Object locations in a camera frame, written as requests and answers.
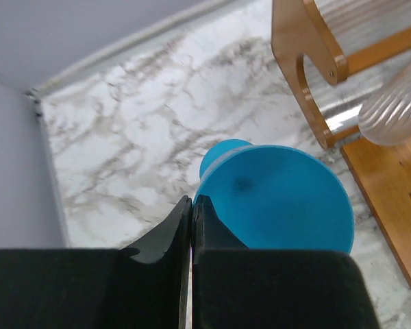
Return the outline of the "clear ribbed wine glass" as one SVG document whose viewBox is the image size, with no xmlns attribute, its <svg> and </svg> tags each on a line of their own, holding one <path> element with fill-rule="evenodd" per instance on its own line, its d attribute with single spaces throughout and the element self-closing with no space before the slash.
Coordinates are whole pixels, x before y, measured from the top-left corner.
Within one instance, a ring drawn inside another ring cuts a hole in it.
<svg viewBox="0 0 411 329">
<path fill-rule="evenodd" d="M 398 145 L 411 137 L 411 63 L 364 102 L 358 127 L 377 145 Z"/>
</svg>

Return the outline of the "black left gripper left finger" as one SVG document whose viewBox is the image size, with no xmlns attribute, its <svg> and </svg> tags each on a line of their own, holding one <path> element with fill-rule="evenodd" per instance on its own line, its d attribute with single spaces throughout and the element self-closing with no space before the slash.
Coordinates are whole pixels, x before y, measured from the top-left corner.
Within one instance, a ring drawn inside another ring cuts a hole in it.
<svg viewBox="0 0 411 329">
<path fill-rule="evenodd" d="M 191 213 L 122 249 L 0 249 L 0 328 L 183 328 Z"/>
</svg>

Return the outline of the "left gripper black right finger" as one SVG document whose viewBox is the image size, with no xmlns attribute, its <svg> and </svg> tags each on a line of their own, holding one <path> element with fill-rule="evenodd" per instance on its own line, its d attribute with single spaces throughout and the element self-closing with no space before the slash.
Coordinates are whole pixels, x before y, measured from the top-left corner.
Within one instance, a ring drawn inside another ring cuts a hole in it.
<svg viewBox="0 0 411 329">
<path fill-rule="evenodd" d="M 249 249 L 200 196 L 192 215 L 193 328 L 378 328 L 342 252 Z"/>
</svg>

